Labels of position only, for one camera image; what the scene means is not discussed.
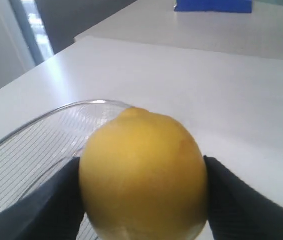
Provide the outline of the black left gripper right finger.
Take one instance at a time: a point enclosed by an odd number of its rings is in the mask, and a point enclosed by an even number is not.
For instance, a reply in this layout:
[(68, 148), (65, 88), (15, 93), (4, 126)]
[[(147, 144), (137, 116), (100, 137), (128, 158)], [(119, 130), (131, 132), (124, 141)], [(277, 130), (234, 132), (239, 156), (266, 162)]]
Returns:
[(204, 157), (209, 181), (208, 222), (215, 240), (283, 240), (283, 207), (213, 157)]

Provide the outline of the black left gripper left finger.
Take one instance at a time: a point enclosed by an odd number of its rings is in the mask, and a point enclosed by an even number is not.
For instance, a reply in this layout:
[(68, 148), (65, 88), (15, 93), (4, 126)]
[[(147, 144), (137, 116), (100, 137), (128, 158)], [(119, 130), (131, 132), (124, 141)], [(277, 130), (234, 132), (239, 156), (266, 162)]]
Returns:
[(85, 211), (74, 157), (25, 199), (0, 213), (0, 240), (75, 240)]

